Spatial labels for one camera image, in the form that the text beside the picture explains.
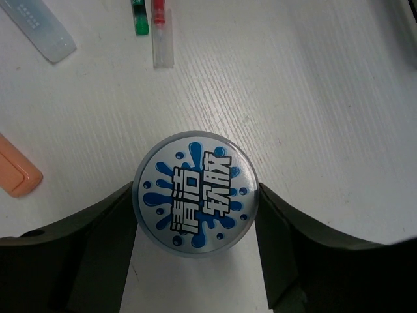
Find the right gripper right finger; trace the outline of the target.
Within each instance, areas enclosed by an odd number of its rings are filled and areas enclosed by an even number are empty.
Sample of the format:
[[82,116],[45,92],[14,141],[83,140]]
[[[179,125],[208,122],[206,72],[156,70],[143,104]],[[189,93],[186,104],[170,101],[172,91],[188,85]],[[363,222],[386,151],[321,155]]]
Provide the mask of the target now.
[[273,312],[415,312],[416,240],[383,245],[338,231],[259,187],[255,219]]

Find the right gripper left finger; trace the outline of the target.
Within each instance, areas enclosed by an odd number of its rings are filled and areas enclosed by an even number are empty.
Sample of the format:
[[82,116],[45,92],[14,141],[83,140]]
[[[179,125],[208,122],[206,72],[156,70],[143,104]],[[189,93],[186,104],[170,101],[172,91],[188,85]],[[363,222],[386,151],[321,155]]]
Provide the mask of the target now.
[[2,312],[118,312],[137,230],[128,183],[62,220],[1,238]]

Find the orange highlighter marker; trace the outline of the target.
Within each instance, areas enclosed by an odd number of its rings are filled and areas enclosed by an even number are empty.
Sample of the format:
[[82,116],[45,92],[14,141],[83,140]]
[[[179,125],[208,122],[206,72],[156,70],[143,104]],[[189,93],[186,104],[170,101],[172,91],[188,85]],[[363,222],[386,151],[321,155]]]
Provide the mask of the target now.
[[32,192],[42,179],[42,172],[1,135],[1,188],[19,198]]

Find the blue cleaning gel jar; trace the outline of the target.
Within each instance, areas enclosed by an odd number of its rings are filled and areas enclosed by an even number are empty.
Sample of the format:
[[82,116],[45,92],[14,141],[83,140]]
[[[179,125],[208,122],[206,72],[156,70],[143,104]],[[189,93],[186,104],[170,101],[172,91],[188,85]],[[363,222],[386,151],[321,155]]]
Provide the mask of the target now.
[[258,211],[259,180],[231,140],[181,132],[156,144],[141,161],[132,203],[153,243],[178,256],[204,258],[246,235]]

